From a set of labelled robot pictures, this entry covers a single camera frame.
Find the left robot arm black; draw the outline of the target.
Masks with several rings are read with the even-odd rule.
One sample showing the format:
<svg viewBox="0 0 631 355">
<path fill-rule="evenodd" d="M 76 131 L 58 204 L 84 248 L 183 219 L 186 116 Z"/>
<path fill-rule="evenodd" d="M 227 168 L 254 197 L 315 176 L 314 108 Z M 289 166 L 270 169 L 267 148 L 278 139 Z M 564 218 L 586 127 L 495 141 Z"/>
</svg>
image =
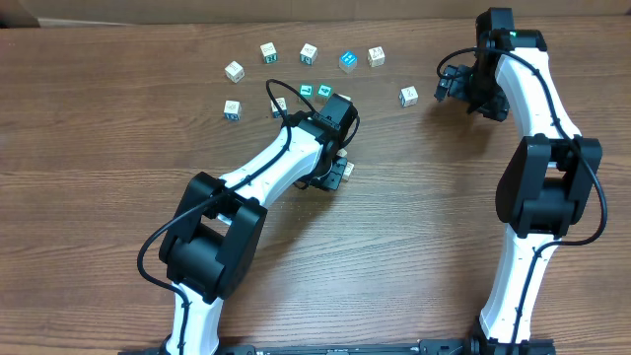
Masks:
<svg viewBox="0 0 631 355">
<path fill-rule="evenodd" d="M 333 95 L 319 112 L 298 111 L 277 138 L 241 168 L 196 175 L 159 249 L 175 290 L 173 331 L 161 354 L 213 354 L 223 303 L 253 260 L 269 206 L 295 182 L 331 191 L 347 166 L 338 152 L 356 133 L 353 104 Z"/>
</svg>

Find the block blue T side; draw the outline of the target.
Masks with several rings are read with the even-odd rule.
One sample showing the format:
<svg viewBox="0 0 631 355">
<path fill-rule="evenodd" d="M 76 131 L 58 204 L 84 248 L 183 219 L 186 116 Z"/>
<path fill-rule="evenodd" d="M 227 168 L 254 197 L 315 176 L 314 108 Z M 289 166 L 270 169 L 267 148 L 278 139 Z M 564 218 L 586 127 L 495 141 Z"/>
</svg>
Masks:
<svg viewBox="0 0 631 355">
<path fill-rule="evenodd" d="M 414 86 L 409 86 L 400 90 L 398 98 L 402 107 L 410 107 L 417 104 L 418 93 Z"/>
</svg>

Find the block green R number five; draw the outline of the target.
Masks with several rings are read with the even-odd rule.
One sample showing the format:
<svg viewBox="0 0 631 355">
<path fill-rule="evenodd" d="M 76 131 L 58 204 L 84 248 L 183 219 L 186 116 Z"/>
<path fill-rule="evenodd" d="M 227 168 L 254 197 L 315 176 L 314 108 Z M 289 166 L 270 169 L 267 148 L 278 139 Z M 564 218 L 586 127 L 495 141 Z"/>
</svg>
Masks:
<svg viewBox="0 0 631 355">
<path fill-rule="evenodd" d="M 352 163 L 348 162 L 346 164 L 345 169 L 344 169 L 344 173 L 343 173 L 342 179 L 345 180 L 345 181 L 348 181 L 350 176 L 351 176 L 351 174 L 352 174 L 352 172 L 353 172 L 353 170 L 354 170 L 354 165 Z"/>
</svg>

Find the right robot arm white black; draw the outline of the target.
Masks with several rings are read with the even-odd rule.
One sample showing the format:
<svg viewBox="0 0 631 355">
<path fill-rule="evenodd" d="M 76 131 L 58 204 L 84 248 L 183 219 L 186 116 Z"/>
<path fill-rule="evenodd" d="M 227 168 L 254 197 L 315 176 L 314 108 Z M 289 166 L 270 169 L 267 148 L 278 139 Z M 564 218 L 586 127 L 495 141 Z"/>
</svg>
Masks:
<svg viewBox="0 0 631 355">
<path fill-rule="evenodd" d="M 550 340 L 530 337 L 531 315 L 546 267 L 555 250 L 568 246 L 591 193 L 600 220 L 607 205 L 596 172 L 602 158 L 598 140 L 586 138 L 563 107 L 549 70 L 549 55 L 539 30 L 519 30 L 509 8 L 490 8 L 475 21 L 471 66 L 437 66 L 438 101 L 451 97 L 468 112 L 502 122 L 514 118 L 519 145 L 500 178 L 495 208 L 505 226 L 503 251 L 489 299 L 462 351 L 465 354 L 552 354 Z"/>
</svg>

